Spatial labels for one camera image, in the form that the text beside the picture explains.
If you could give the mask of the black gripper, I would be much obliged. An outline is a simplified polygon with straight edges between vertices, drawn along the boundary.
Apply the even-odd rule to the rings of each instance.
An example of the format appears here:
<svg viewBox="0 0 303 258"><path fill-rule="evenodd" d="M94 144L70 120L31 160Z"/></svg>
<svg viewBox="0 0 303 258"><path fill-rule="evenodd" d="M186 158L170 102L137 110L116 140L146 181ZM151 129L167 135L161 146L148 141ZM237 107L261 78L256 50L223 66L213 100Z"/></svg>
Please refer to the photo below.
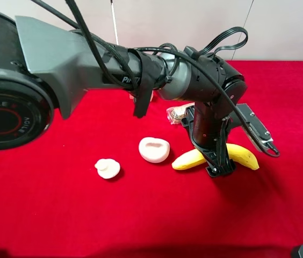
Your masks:
<svg viewBox="0 0 303 258"><path fill-rule="evenodd" d="M185 110L181 120L194 147L205 158L206 170L211 177L231 174L236 166L229 158L226 142L230 131L241 126L234 112L221 119L205 103L196 102Z"/></svg>

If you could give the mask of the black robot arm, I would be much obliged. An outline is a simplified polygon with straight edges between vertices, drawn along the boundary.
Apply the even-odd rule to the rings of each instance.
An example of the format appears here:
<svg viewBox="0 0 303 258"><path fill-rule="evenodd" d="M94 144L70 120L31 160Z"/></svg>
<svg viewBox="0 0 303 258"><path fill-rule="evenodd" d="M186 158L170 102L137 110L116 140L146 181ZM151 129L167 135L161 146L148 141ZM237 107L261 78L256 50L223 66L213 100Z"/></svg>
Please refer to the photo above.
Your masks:
<svg viewBox="0 0 303 258"><path fill-rule="evenodd" d="M208 162L210 176L230 174L229 131L243 76L215 54L191 49L125 48L81 30L66 31L31 17L0 13L0 151L25 145L47 130L54 110L69 118L87 90L121 88L143 117L154 90L194 102L184 126Z"/></svg>

